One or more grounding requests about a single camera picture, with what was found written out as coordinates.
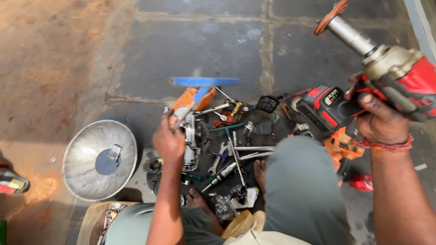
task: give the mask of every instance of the hand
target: hand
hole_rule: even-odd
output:
[[[409,136],[409,120],[370,93],[358,97],[370,114],[357,118],[357,129],[370,143],[401,144]]]
[[[171,109],[162,116],[160,126],[153,135],[153,146],[162,157],[164,166],[176,164],[181,168],[186,147],[185,135],[180,129],[172,132],[172,126],[177,122],[173,113],[174,109]]]

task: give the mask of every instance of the concrete floor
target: concrete floor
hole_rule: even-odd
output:
[[[330,33],[313,35],[334,2],[7,1],[6,9],[15,11],[0,19],[0,150],[32,183],[25,195],[0,195],[8,244],[76,243],[89,203],[67,192],[62,154],[75,132],[98,119],[126,124],[143,149],[138,170],[118,198],[155,200],[143,168],[154,154],[151,139],[164,106],[183,91],[168,84],[171,76],[238,77],[241,84],[225,92],[252,103],[260,95],[318,84],[347,88],[347,76],[361,69],[360,58]],[[343,15],[376,42],[417,48],[401,1],[349,2]],[[285,134],[283,120],[278,130]],[[436,207],[436,124],[413,124],[411,131],[412,156],[417,166],[427,164],[418,174]],[[210,160],[201,162],[197,172],[204,173]],[[354,164],[369,171],[368,155]],[[248,178],[253,183],[253,175]],[[359,244],[374,244],[372,195],[342,191],[353,235]]]

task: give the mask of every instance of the red power tool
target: red power tool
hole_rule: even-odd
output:
[[[347,0],[337,3],[319,22],[315,35],[328,29],[363,57],[364,75],[355,85],[356,93],[348,101],[339,87],[319,85],[296,103],[296,109],[322,133],[348,126],[366,113],[357,102],[362,92],[374,94],[413,121],[435,117],[435,66],[421,51],[377,45],[340,16],[346,6]]]

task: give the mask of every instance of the black plastic part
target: black plastic part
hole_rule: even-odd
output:
[[[272,95],[264,95],[260,97],[259,102],[257,103],[257,109],[267,113],[273,113],[278,105],[279,99]]]

